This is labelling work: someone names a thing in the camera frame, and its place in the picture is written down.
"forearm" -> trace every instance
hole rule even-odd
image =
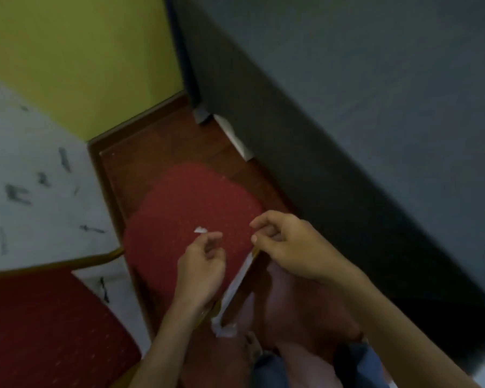
[[[477,387],[358,268],[332,283],[399,388]]]
[[[196,307],[173,303],[131,381],[130,388],[174,388],[199,314]]]

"wooden floor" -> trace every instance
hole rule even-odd
[[[238,182],[266,209],[290,208],[266,171],[256,161],[245,162],[214,120],[198,126],[190,110],[179,107],[142,125],[142,129],[124,132],[117,143],[111,144],[110,139],[106,144],[105,140],[95,156],[92,150],[99,177],[103,184],[108,183],[106,197],[117,207],[112,215],[120,231],[158,176],[184,161],[202,162]],[[227,319],[238,324],[239,333],[256,332],[268,348],[283,342],[300,344],[328,361],[337,344],[360,338],[359,327],[336,294],[315,282],[291,276],[269,258],[258,261],[228,311]],[[150,291],[135,278],[149,324],[156,330],[162,316],[155,312]],[[183,385],[246,387],[248,363],[242,340],[241,335],[215,339],[209,326],[203,324],[189,345],[181,375]]]

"yellow wall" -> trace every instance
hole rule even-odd
[[[84,140],[182,88],[162,0],[0,0],[0,80]]]

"chair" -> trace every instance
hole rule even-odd
[[[123,252],[0,272],[1,388],[106,388],[124,374],[129,383],[138,347],[71,273]]]

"red chair seat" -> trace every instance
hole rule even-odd
[[[249,223],[261,212],[259,201],[240,185],[200,163],[177,165],[157,180],[128,221],[126,259],[166,309],[174,295],[176,263],[199,236],[194,230],[221,231],[227,260],[222,292],[252,249]]]
[[[0,388],[103,388],[141,358],[110,310],[66,270],[0,279]]]

